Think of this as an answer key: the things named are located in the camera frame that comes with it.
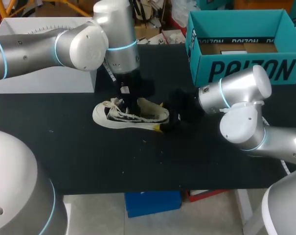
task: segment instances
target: black table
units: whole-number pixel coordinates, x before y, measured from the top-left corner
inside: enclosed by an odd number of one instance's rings
[[[150,100],[193,87],[184,45],[139,53],[143,77],[156,84]],[[93,108],[114,96],[103,68],[95,94],[0,94],[0,130],[30,147],[61,194],[265,188],[286,175],[280,160],[249,157],[224,140],[221,115],[199,120],[194,136],[98,126]],[[274,86],[265,103],[270,125],[296,127],[296,85]]]

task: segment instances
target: shoe tongue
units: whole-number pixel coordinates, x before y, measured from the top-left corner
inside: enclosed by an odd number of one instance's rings
[[[126,106],[124,101],[120,102],[120,104],[118,105],[118,108],[120,109],[121,112],[125,114],[129,114],[129,108]]]

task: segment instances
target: sneaker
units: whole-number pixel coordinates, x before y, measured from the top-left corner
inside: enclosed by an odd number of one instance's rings
[[[142,128],[147,130],[157,130],[157,126],[169,120],[167,109],[146,100],[137,100],[140,107],[140,116],[129,114],[129,110],[121,111],[119,108],[123,104],[122,99],[112,98],[111,101],[104,101],[98,104],[93,111],[93,120],[104,127],[112,129],[121,128]]]

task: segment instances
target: shoe sole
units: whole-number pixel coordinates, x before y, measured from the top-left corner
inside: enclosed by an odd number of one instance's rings
[[[107,120],[107,116],[104,112],[104,105],[102,103],[98,104],[94,108],[92,118],[98,125],[111,129],[140,128],[146,130],[155,130],[154,127],[159,125],[158,123],[132,123]]]

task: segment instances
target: blue led ring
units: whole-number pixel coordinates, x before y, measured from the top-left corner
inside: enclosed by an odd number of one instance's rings
[[[124,47],[116,47],[116,48],[109,48],[108,50],[123,50],[123,49],[126,49],[126,48],[129,48],[129,47],[132,47],[134,45],[137,44],[137,40],[134,41],[133,43],[129,44],[128,46],[124,46]]]
[[[224,94],[223,94],[223,90],[222,90],[222,79],[220,79],[220,81],[219,81],[219,86],[220,86],[220,93],[221,93],[221,96],[222,96],[222,98],[223,98],[223,100],[224,100],[224,103],[226,104],[226,106],[227,106],[228,108],[230,108],[230,105],[229,105],[228,102],[226,101],[225,96],[224,96]]]
[[[56,37],[56,39],[55,39],[55,43],[54,43],[55,57],[56,57],[56,59],[58,60],[58,62],[59,62],[62,66],[64,66],[64,67],[65,67],[65,65],[62,64],[62,62],[59,60],[59,57],[58,57],[58,55],[57,55],[57,53],[56,53],[56,44],[58,43],[58,40],[59,40],[59,38],[63,35],[63,33],[67,32],[67,31],[68,31],[68,30],[66,30],[66,31],[64,31],[64,32],[62,32],[62,33],[60,33],[60,34]]]
[[[0,44],[0,51],[2,53],[2,58],[3,58],[3,62],[4,62],[4,76],[3,76],[3,79],[6,78],[6,75],[7,75],[7,61],[6,61],[6,57],[5,57],[5,54],[4,54],[4,50]]]
[[[248,150],[242,149],[242,151],[253,151],[253,150],[256,150],[258,147],[260,147],[263,144],[263,142],[265,140],[265,137],[266,137],[266,129],[264,128],[264,137],[263,137],[263,140],[261,141],[261,143],[257,147],[255,147],[253,149],[248,149]]]
[[[46,222],[46,225],[44,226],[44,228],[41,230],[41,232],[39,233],[39,235],[42,235],[44,234],[45,230],[47,229],[51,219],[52,219],[52,216],[53,216],[53,213],[54,213],[54,209],[55,209],[55,189],[54,189],[54,186],[53,186],[53,183],[52,181],[50,180],[51,182],[51,185],[52,185],[52,188],[53,188],[53,207],[52,207],[52,211],[51,211],[51,214],[50,214],[50,217],[48,219],[48,221]]]

